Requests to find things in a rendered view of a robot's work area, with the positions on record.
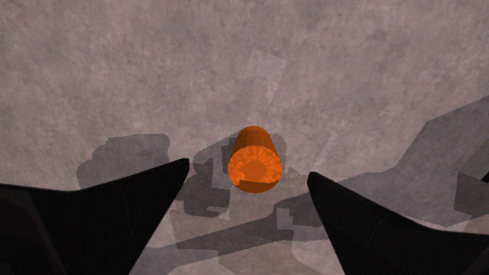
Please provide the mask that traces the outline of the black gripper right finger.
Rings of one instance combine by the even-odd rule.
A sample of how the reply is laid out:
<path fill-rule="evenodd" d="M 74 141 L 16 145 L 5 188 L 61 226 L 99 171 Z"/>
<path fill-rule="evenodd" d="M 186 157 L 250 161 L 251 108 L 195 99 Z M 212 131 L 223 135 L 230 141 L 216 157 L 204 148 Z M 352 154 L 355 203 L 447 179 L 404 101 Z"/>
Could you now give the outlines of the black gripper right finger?
<path fill-rule="evenodd" d="M 442 231 L 310 172 L 309 192 L 345 275 L 478 275 L 489 235 Z"/>

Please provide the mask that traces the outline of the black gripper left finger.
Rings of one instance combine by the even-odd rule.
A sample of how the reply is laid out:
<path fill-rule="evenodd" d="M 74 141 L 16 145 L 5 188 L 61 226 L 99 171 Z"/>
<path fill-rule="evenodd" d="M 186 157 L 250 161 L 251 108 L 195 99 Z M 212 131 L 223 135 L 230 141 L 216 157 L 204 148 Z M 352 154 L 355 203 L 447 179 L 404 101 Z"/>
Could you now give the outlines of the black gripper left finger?
<path fill-rule="evenodd" d="M 188 172 L 182 158 L 76 191 L 0 183 L 0 235 L 38 242 L 55 275 L 129 275 Z"/>

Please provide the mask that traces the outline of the orange knob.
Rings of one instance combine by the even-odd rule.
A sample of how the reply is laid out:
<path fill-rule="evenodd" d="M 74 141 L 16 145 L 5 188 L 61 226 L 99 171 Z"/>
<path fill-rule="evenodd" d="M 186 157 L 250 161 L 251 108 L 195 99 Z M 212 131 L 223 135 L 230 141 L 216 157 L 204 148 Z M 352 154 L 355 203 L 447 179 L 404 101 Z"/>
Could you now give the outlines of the orange knob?
<path fill-rule="evenodd" d="M 282 163 L 270 135 L 263 128 L 249 126 L 235 140 L 228 176 L 241 191 L 263 193 L 279 182 Z"/>

